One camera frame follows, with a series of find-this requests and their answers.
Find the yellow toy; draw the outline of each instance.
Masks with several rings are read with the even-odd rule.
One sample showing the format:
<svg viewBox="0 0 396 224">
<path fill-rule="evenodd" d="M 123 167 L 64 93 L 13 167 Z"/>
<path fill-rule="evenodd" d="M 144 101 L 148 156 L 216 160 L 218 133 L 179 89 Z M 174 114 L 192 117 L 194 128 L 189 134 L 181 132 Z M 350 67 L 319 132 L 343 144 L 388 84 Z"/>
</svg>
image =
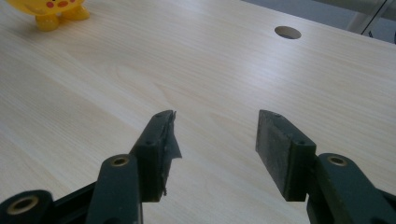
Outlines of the yellow toy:
<svg viewBox="0 0 396 224">
<path fill-rule="evenodd" d="M 83 21 L 90 12 L 81 4 L 84 0 L 7 0 L 16 9 L 35 15 L 38 29 L 52 31 L 58 28 L 60 14 L 71 21 Z"/>
</svg>

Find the wood grain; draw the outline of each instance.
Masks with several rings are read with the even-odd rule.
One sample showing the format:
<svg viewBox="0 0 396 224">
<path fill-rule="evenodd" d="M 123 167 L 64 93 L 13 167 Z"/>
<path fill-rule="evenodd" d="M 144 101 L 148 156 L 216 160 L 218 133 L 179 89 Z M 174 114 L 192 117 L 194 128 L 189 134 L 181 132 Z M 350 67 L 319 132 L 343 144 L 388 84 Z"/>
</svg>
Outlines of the wood grain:
<svg viewBox="0 0 396 224">
<path fill-rule="evenodd" d="M 87 0 L 41 33 L 0 2 L 0 200 L 58 199 L 177 111 L 183 155 L 146 223 L 308 223 L 255 152 L 260 109 L 396 193 L 396 47 L 234 0 Z M 290 26 L 302 37 L 278 36 Z"/>
</svg>

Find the screw hole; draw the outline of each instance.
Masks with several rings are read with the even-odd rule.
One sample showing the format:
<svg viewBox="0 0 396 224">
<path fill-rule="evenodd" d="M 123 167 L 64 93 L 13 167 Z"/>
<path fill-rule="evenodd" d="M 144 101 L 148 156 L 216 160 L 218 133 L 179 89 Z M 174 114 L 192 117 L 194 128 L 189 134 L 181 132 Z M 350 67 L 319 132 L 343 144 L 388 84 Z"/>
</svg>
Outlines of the screw hole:
<svg viewBox="0 0 396 224">
<path fill-rule="evenodd" d="M 334 165 L 338 165 L 338 166 L 346 166 L 347 165 L 347 161 L 340 157 L 330 156 L 327 158 L 327 160 Z"/>
<path fill-rule="evenodd" d="M 12 203 L 8 209 L 7 213 L 10 215 L 19 215 L 25 213 L 35 207 L 38 204 L 38 198 L 35 195 L 27 196 L 18 199 L 16 202 Z"/>
<path fill-rule="evenodd" d="M 106 220 L 103 224 L 121 224 L 121 220 L 117 217 L 112 217 Z"/>
<path fill-rule="evenodd" d="M 373 224 L 388 224 L 387 221 L 385 221 L 381 218 L 378 218 L 378 217 L 372 218 L 371 223 L 373 223 Z"/>
<path fill-rule="evenodd" d="M 111 162 L 112 166 L 123 166 L 129 162 L 128 158 L 118 157 Z"/>
</svg>

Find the plush toy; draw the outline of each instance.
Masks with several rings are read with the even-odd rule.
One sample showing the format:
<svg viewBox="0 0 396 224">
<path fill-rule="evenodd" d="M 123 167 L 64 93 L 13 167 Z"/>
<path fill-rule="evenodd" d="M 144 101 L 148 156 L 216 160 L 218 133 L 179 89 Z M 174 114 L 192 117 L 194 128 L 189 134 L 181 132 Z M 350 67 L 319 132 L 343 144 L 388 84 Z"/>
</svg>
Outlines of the plush toy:
<svg viewBox="0 0 396 224">
<path fill-rule="evenodd" d="M 90 12 L 81 4 L 84 0 L 7 0 L 16 9 L 34 15 L 38 29 L 52 31 L 58 28 L 61 16 L 71 21 L 82 21 Z"/>
</svg>

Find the wooden table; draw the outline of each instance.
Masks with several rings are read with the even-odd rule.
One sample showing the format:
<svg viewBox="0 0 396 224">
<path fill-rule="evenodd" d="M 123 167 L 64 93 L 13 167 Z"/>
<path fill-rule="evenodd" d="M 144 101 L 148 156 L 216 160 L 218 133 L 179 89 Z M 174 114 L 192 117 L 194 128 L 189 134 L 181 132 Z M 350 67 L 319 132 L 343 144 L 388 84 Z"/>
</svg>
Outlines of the wooden table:
<svg viewBox="0 0 396 224">
<path fill-rule="evenodd" d="M 88 0 L 50 33 L 0 3 L 0 200 L 94 181 L 177 111 L 183 155 L 146 223 L 308 223 L 255 151 L 260 109 L 396 193 L 396 47 L 235 0 Z M 299 39 L 275 33 L 278 26 Z"/>
</svg>

